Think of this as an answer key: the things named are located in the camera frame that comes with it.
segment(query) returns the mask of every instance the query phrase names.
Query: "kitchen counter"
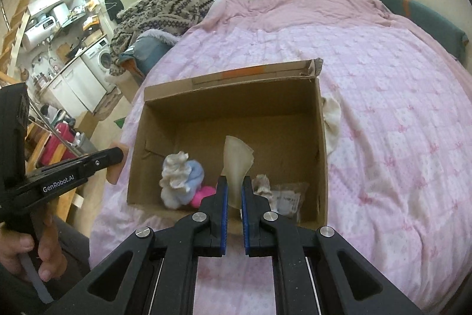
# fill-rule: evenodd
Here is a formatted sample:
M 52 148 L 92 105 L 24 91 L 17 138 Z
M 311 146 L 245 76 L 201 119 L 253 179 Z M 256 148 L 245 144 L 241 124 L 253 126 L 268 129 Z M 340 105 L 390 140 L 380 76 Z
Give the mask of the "kitchen counter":
M 59 72 L 54 75 L 54 77 L 49 81 L 47 82 L 44 87 L 41 89 L 41 91 L 38 91 L 38 96 L 41 96 L 41 94 L 48 88 L 48 86 L 54 82 L 54 80 L 59 76 L 61 75 L 72 63 L 74 63 L 74 61 L 76 61 L 77 58 L 80 58 L 80 56 L 86 52 L 90 47 L 92 47 L 95 43 L 97 43 L 100 39 L 104 38 L 105 36 L 107 36 L 106 34 L 102 34 L 100 35 L 93 43 L 89 44 L 87 47 L 85 48 L 81 48 L 79 51 L 77 51 L 77 53 L 75 54 L 75 56 L 66 63 L 66 65 L 64 67 L 62 67 L 62 69 L 59 70 Z

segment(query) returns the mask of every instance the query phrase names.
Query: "bed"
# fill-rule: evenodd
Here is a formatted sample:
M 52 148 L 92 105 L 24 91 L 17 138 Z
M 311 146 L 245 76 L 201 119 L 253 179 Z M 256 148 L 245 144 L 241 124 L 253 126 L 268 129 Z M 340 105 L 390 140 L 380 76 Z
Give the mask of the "bed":
M 342 110 L 328 224 L 437 313 L 472 268 L 472 77 L 379 0 L 216 0 L 148 74 L 121 141 L 132 151 L 146 86 L 317 57 L 322 95 Z M 137 227 L 172 225 L 127 206 L 130 163 L 105 186 L 92 267 Z M 270 259 L 245 257 L 241 237 L 230 236 L 224 258 L 199 262 L 194 313 L 274 314 Z

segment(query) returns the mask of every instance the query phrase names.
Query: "white cabinet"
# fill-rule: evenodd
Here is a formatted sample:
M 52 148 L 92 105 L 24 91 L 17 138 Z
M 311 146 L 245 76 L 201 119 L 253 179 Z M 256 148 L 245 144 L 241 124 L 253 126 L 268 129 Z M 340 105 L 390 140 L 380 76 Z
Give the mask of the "white cabinet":
M 53 98 L 55 98 L 73 118 L 78 118 L 81 113 L 87 111 L 87 108 L 80 99 L 77 98 L 62 75 L 58 75 L 48 86 L 48 90 L 45 93 L 46 100 L 48 101 L 52 99 L 48 97 L 49 93 L 53 95 Z
M 62 73 L 68 86 L 80 99 L 90 112 L 95 108 L 105 96 L 107 91 L 94 74 L 89 70 L 81 58 L 77 58 Z
M 37 0 L 29 4 L 28 10 L 31 17 L 35 17 L 38 14 L 48 13 L 54 7 L 60 3 L 70 3 L 71 0 Z

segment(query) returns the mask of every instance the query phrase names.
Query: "finger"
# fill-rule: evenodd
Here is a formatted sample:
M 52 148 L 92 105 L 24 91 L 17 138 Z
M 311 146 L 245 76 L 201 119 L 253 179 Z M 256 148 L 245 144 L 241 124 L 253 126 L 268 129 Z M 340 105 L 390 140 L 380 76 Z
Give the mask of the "finger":
M 67 269 L 67 259 L 65 258 L 64 254 L 62 254 L 61 264 L 58 267 L 56 273 L 53 275 L 53 278 L 59 279 L 62 275 L 64 275 L 66 269 Z
M 0 228 L 0 263 L 8 272 L 18 275 L 23 271 L 17 255 L 31 251 L 34 242 L 30 235 Z
M 0 255 L 3 257 L 13 257 L 31 251 L 35 243 L 31 235 L 0 228 Z
M 51 222 L 50 226 L 45 225 L 43 228 L 38 246 L 38 255 L 43 262 L 48 261 L 52 258 L 57 247 L 59 247 L 58 230 L 56 223 Z
M 67 268 L 67 259 L 62 254 L 60 248 L 56 249 L 53 253 L 53 257 L 41 264 L 39 267 L 39 277 L 42 281 L 49 281 L 51 278 L 59 278 Z
M 23 266 L 16 256 L 11 258 L 0 256 L 0 264 L 12 275 L 20 275 L 23 271 Z
M 44 224 L 47 225 L 48 227 L 53 224 L 53 213 L 51 213 L 49 206 L 46 209 L 46 213 L 44 215 Z

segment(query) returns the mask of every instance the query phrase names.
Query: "blue cloth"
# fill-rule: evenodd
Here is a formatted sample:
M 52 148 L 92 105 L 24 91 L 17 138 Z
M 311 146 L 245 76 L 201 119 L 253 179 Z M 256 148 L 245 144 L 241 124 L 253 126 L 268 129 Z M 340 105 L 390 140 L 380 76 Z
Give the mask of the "blue cloth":
M 195 193 L 200 190 L 201 183 L 204 180 L 204 168 L 196 160 L 187 160 L 187 166 L 192 167 L 190 175 L 188 176 L 187 182 L 185 185 L 190 188 L 187 194 L 176 194 L 177 200 L 182 204 L 186 205 L 194 198 Z
M 134 59 L 136 67 L 146 76 L 172 47 L 155 37 L 140 37 L 119 55 L 118 63 Z

